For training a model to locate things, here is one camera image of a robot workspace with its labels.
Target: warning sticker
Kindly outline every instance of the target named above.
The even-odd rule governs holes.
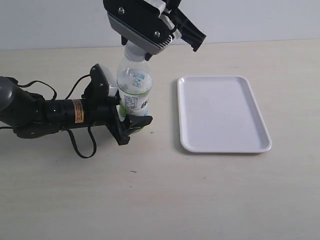
[[[75,123],[82,124],[85,121],[85,111],[81,100],[72,100],[74,105]]]

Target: water bottle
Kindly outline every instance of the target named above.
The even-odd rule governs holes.
[[[149,92],[152,88],[152,78],[146,52],[128,41],[124,50],[124,59],[117,71],[117,86],[120,94],[119,113],[135,116],[148,115]]]

